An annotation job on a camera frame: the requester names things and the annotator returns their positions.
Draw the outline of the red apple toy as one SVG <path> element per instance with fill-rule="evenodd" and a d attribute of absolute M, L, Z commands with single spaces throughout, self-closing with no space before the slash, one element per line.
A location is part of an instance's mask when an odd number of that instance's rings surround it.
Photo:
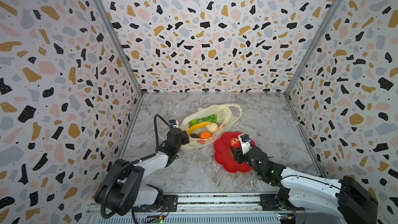
<path fill-rule="evenodd" d="M 238 138 L 232 138 L 230 141 L 230 146 L 236 149 L 241 149 L 241 142 Z"/>

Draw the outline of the cream plastic bag orange print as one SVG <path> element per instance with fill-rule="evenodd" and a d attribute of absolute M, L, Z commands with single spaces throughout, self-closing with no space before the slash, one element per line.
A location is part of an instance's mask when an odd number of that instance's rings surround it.
<path fill-rule="evenodd" d="M 186 131 L 189 143 L 183 150 L 202 148 L 214 143 L 222 134 L 228 132 L 232 125 L 242 116 L 238 104 L 221 104 L 199 109 L 187 116 L 179 127 Z"/>

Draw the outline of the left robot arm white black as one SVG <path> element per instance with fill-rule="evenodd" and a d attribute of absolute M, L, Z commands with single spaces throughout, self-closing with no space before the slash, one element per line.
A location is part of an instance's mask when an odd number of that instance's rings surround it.
<path fill-rule="evenodd" d="M 150 184 L 144 185 L 142 181 L 146 176 L 170 166 L 177 159 L 182 145 L 188 143 L 186 131 L 170 128 L 166 140 L 155 153 L 131 162 L 124 159 L 115 161 L 94 196 L 94 201 L 101 206 L 101 217 L 123 216 L 138 207 L 149 211 L 164 209 L 163 190 Z"/>

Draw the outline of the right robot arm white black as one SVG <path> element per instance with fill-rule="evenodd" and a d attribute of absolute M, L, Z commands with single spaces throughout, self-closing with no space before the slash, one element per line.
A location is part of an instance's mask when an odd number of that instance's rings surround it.
<path fill-rule="evenodd" d="M 355 179 L 308 175 L 272 162 L 259 147 L 231 147 L 234 160 L 249 165 L 259 180 L 279 187 L 276 203 L 285 209 L 309 208 L 333 215 L 347 224 L 375 224 L 378 201 Z"/>

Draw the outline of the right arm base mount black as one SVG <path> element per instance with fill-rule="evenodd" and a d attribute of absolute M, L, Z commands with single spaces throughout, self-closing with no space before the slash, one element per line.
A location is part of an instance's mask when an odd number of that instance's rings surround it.
<path fill-rule="evenodd" d="M 260 206 L 263 211 L 294 211 L 295 206 L 293 206 L 288 196 L 281 194 L 260 194 Z"/>

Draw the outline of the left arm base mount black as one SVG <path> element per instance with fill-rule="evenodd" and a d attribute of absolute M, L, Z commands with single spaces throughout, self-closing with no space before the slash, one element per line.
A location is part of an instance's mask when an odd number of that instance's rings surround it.
<path fill-rule="evenodd" d="M 159 195 L 154 203 L 148 205 L 150 212 L 176 212 L 178 196 L 177 195 Z"/>

